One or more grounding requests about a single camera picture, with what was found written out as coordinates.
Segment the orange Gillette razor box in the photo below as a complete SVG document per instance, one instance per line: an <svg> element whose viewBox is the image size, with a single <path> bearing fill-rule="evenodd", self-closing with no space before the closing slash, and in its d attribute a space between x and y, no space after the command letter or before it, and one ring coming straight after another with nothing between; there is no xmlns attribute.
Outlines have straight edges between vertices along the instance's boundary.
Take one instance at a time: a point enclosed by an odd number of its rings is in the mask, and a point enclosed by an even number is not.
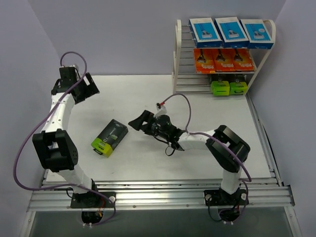
<svg viewBox="0 0 316 237"><path fill-rule="evenodd" d="M247 49L235 48L233 53L233 64L236 71L254 71L254 65Z"/></svg>
<svg viewBox="0 0 316 237"><path fill-rule="evenodd" d="M195 48L194 49L195 69L198 74L215 73L215 63L211 49Z"/></svg>
<svg viewBox="0 0 316 237"><path fill-rule="evenodd" d="M234 72L233 56L229 49L212 49L216 72Z"/></svg>

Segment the blue white Harry's razor box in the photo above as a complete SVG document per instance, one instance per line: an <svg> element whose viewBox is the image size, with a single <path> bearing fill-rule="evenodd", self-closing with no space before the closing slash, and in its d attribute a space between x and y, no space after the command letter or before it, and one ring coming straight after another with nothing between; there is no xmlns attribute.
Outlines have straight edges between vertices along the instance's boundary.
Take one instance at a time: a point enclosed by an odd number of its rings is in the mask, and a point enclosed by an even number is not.
<svg viewBox="0 0 316 237"><path fill-rule="evenodd" d="M237 17L215 18L223 48L247 48L249 39Z"/></svg>

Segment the black green razor box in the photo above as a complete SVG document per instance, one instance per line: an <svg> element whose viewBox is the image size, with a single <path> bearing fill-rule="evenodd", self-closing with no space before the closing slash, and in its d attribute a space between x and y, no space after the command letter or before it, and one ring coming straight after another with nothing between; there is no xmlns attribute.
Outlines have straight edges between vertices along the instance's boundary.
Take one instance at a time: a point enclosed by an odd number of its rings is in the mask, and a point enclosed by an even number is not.
<svg viewBox="0 0 316 237"><path fill-rule="evenodd" d="M96 153L108 158L127 133L126 125L112 119L92 141L91 146Z"/></svg>
<svg viewBox="0 0 316 237"><path fill-rule="evenodd" d="M244 74L231 74L229 79L230 95L243 95L248 90Z"/></svg>
<svg viewBox="0 0 316 237"><path fill-rule="evenodd" d="M230 86L227 75L211 74L210 91L214 96L228 96L230 93Z"/></svg>

